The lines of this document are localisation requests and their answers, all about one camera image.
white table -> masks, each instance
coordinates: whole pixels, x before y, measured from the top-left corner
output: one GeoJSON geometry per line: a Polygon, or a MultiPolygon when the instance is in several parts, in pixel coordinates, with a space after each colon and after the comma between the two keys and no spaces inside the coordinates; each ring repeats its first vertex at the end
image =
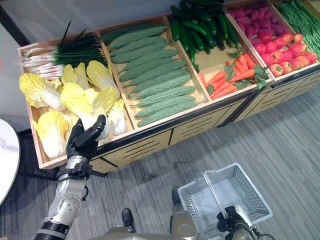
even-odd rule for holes
{"type": "Polygon", "coordinates": [[[0,205],[14,184],[19,164],[19,137],[9,123],[0,119],[0,205]]]}

robotic hand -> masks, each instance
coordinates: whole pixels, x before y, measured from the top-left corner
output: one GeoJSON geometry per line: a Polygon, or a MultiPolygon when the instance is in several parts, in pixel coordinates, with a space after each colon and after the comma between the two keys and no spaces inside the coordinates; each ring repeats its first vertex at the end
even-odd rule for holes
{"type": "Polygon", "coordinates": [[[64,240],[78,215],[82,201],[86,200],[92,166],[89,160],[97,151],[96,139],[106,126],[106,117],[100,115],[95,124],[85,131],[81,119],[72,128],[66,144],[67,166],[57,175],[55,199],[48,216],[36,233],[35,240],[64,240]]]}

carrot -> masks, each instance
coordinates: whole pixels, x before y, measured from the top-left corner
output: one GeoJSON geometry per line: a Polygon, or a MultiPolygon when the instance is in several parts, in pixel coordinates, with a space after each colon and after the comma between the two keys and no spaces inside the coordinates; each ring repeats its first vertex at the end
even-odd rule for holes
{"type": "Polygon", "coordinates": [[[215,100],[225,95],[232,94],[236,91],[237,91],[236,86],[225,82],[221,87],[219,87],[218,91],[213,92],[213,94],[211,94],[210,97],[212,100],[215,100]]]}
{"type": "Polygon", "coordinates": [[[218,72],[208,83],[214,83],[222,78],[225,78],[227,76],[227,73],[225,71],[218,72]]]}
{"type": "Polygon", "coordinates": [[[212,86],[214,85],[214,83],[218,83],[218,82],[225,82],[225,81],[227,81],[227,77],[226,76],[224,76],[224,77],[222,77],[222,78],[220,78],[220,79],[218,79],[218,80],[216,80],[216,81],[212,81],[212,79],[210,80],[210,81],[208,81],[207,83],[206,83],[206,85],[208,86],[209,84],[211,84],[212,86]]]}
{"type": "Polygon", "coordinates": [[[249,69],[255,69],[256,64],[252,61],[251,57],[247,53],[244,54],[244,57],[249,69]]]}
{"type": "Polygon", "coordinates": [[[203,86],[206,86],[207,84],[206,84],[206,80],[205,80],[205,75],[202,72],[199,72],[198,75],[199,75],[199,78],[200,78],[203,86]]]}
{"type": "Polygon", "coordinates": [[[249,70],[249,67],[248,67],[247,60],[246,60],[245,56],[241,55],[240,57],[238,57],[237,60],[239,61],[239,63],[242,65],[242,67],[245,70],[249,70]]]}
{"type": "Polygon", "coordinates": [[[235,60],[235,68],[241,73],[245,73],[246,69],[241,65],[241,63],[238,60],[235,60]]]}
{"type": "Polygon", "coordinates": [[[252,78],[253,76],[255,75],[255,70],[253,69],[249,69],[239,75],[235,75],[234,77],[232,77],[228,83],[234,83],[234,82],[237,82],[237,81],[240,81],[242,79],[250,79],[252,78]]]}

wooden crate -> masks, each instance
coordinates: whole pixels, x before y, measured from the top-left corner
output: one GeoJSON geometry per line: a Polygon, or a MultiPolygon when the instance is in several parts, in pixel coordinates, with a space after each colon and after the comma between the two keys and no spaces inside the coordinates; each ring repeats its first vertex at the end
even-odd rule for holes
{"type": "MultiPolygon", "coordinates": [[[[167,19],[167,16],[165,15],[165,16],[157,16],[149,19],[138,20],[130,23],[124,23],[122,25],[117,25],[112,27],[104,27],[91,32],[95,34],[97,37],[100,37],[101,35],[107,32],[110,32],[112,30],[123,28],[130,25],[137,25],[140,23],[162,23],[166,26],[169,26],[169,21],[167,19]]],[[[187,65],[185,68],[191,74],[191,80],[187,84],[193,85],[196,87],[196,91],[195,93],[193,93],[193,96],[196,98],[196,101],[201,104],[199,104],[194,108],[188,109],[184,112],[181,112],[173,116],[166,117],[157,122],[151,123],[149,125],[146,125],[143,127],[137,127],[138,119],[135,119],[134,115],[139,109],[130,107],[130,105],[135,104],[136,101],[127,98],[128,91],[130,91],[131,89],[130,88],[125,89],[122,87],[122,83],[119,82],[119,75],[117,74],[119,70],[122,69],[123,66],[122,64],[113,64],[111,62],[109,48],[107,45],[104,44],[104,42],[101,41],[100,42],[101,51],[103,52],[106,59],[108,60],[108,63],[112,70],[113,77],[120,90],[120,96],[122,97],[125,104],[125,110],[126,110],[125,117],[126,117],[126,122],[128,126],[128,131],[118,136],[110,136],[107,139],[99,142],[97,157],[93,158],[93,160],[91,161],[93,170],[96,172],[103,173],[103,174],[107,173],[119,166],[123,166],[132,161],[135,161],[138,158],[144,157],[148,154],[151,154],[160,149],[163,149],[167,147],[170,142],[172,144],[176,143],[178,141],[181,141],[182,138],[186,139],[188,137],[195,135],[196,133],[200,133],[205,131],[206,129],[209,129],[210,127],[215,127],[215,126],[221,125],[222,123],[225,123],[228,120],[228,118],[237,110],[237,108],[244,102],[244,100],[247,99],[251,94],[253,94],[257,90],[257,86],[253,85],[212,101],[206,89],[202,85],[199,79],[199,76],[196,73],[194,67],[192,66],[180,41],[174,42],[172,40],[170,27],[167,28],[167,30],[162,34],[162,36],[168,40],[169,42],[168,48],[176,49],[178,51],[178,57],[181,60],[187,61],[187,65]],[[203,128],[197,132],[194,132],[193,134],[189,134],[184,137],[178,136],[176,138],[176,134],[178,134],[179,132],[179,130],[176,130],[174,139],[173,141],[171,141],[173,136],[172,134],[174,132],[175,127],[180,126],[180,128],[182,128],[181,125],[183,123],[187,123],[191,120],[195,120],[199,116],[201,117],[204,114],[210,114],[210,117],[212,118],[211,124],[208,124],[206,128],[203,128]],[[144,141],[145,139],[154,141],[155,145],[148,143],[150,145],[142,144],[143,145],[142,147],[141,142],[144,141]],[[128,154],[128,149],[129,151],[131,151],[131,148],[134,149],[132,151],[137,150],[139,152],[132,152],[136,155],[130,155],[128,154]]],[[[66,41],[72,41],[74,38],[75,36],[69,36],[66,38],[66,41]]],[[[240,41],[243,45],[245,45],[243,39],[240,38],[240,41]]],[[[28,46],[24,46],[18,49],[19,56],[20,58],[22,58],[22,55],[25,52],[33,48],[56,46],[59,43],[60,43],[60,40],[53,40],[45,43],[35,43],[28,46]]],[[[200,62],[206,61],[207,56],[205,55],[201,60],[202,54],[205,54],[205,53],[203,52],[198,53],[196,56],[200,62]]],[[[206,68],[206,70],[204,71],[206,72],[208,77],[210,74],[210,69],[212,71],[218,70],[218,67],[215,68],[214,66],[215,64],[216,64],[215,61],[211,61],[210,64],[206,64],[206,65],[204,65],[203,63],[201,64],[203,70],[204,68],[206,68]]],[[[21,68],[21,72],[26,73],[28,71],[27,69],[21,68]]],[[[29,120],[30,120],[34,145],[36,149],[36,154],[38,158],[39,168],[51,169],[66,163],[67,158],[65,155],[57,157],[55,159],[50,159],[47,157],[42,147],[39,136],[37,135],[36,130],[32,124],[32,120],[38,121],[40,115],[48,111],[48,108],[46,107],[35,108],[27,104],[27,109],[28,109],[29,120]]]]}
{"type": "MultiPolygon", "coordinates": [[[[232,25],[236,28],[236,30],[238,31],[238,33],[241,35],[241,38],[246,42],[246,44],[249,46],[249,50],[253,53],[253,55],[256,57],[256,59],[258,60],[258,62],[263,66],[263,67],[266,67],[266,63],[263,61],[263,59],[261,58],[260,54],[256,51],[256,49],[254,48],[254,46],[252,45],[252,43],[249,41],[249,39],[247,38],[247,36],[242,32],[242,30],[240,29],[239,25],[237,24],[236,20],[230,15],[230,13],[228,12],[229,9],[238,9],[238,8],[243,8],[243,7],[246,7],[246,6],[249,6],[249,5],[252,5],[256,2],[260,2],[260,1],[257,1],[257,0],[254,0],[254,1],[242,1],[242,2],[237,2],[237,3],[233,3],[233,4],[228,4],[226,5],[226,16],[228,17],[228,19],[230,20],[230,22],[232,23],[232,25]]],[[[282,21],[284,24],[286,24],[287,26],[287,29],[290,33],[296,33],[294,31],[294,29],[288,24],[288,22],[286,21],[286,19],[280,14],[280,12],[275,8],[275,6],[273,4],[271,4],[269,1],[268,1],[268,4],[269,4],[269,7],[274,11],[274,16],[277,17],[279,19],[279,21],[282,21]]],[[[292,71],[290,73],[287,73],[285,75],[282,75],[282,76],[279,76],[279,77],[275,77],[270,69],[268,69],[268,73],[271,75],[272,79],[274,81],[277,81],[277,82],[281,82],[281,81],[284,81],[290,77],[293,77],[294,75],[296,74],[299,74],[299,73],[302,73],[306,70],[309,70],[309,69],[317,69],[319,67],[320,63],[319,61],[317,60],[317,62],[313,63],[313,64],[310,64],[309,66],[305,66],[301,69],[298,69],[298,70],[295,70],[295,71],[292,71]]]]}

wooden produce display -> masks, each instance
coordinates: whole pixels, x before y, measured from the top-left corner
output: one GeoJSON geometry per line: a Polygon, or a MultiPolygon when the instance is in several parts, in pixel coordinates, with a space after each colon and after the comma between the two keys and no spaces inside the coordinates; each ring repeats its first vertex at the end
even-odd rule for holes
{"type": "MultiPolygon", "coordinates": [[[[226,8],[226,15],[228,17],[228,19],[230,20],[230,22],[232,23],[232,25],[237,29],[237,32],[241,35],[241,38],[247,43],[247,45],[250,48],[250,51],[254,54],[254,56],[256,57],[256,59],[258,60],[258,62],[263,66],[266,67],[267,64],[265,63],[265,61],[263,60],[263,58],[261,57],[261,55],[257,52],[257,50],[255,49],[254,45],[252,44],[252,42],[248,39],[248,37],[246,36],[246,34],[242,31],[242,29],[240,28],[240,26],[237,23],[237,20],[233,18],[233,16],[230,14],[230,12],[235,12],[237,11],[237,9],[239,8],[247,8],[250,7],[254,4],[261,4],[262,1],[242,1],[242,2],[237,2],[237,3],[232,3],[232,4],[228,4],[225,6],[226,8]]],[[[295,34],[296,32],[293,30],[293,28],[288,24],[288,22],[286,21],[286,19],[279,13],[279,11],[275,8],[275,6],[270,2],[270,1],[264,1],[263,2],[263,6],[264,8],[268,9],[267,11],[272,12],[273,16],[275,17],[275,19],[277,19],[279,22],[281,22],[281,24],[284,25],[284,28],[286,28],[286,31],[291,33],[291,34],[295,34]]],[[[282,47],[280,50],[284,51],[287,50],[288,47],[285,45],[284,47],[282,47]]],[[[282,74],[280,76],[274,76],[274,74],[272,73],[272,71],[268,68],[268,73],[271,75],[272,79],[277,81],[277,82],[281,82],[284,81],[288,78],[295,78],[294,76],[298,73],[301,73],[303,71],[309,70],[309,69],[318,69],[320,63],[317,60],[315,63],[312,63],[310,65],[304,66],[300,69],[297,70],[292,70],[289,73],[286,74],[282,74]]]]}

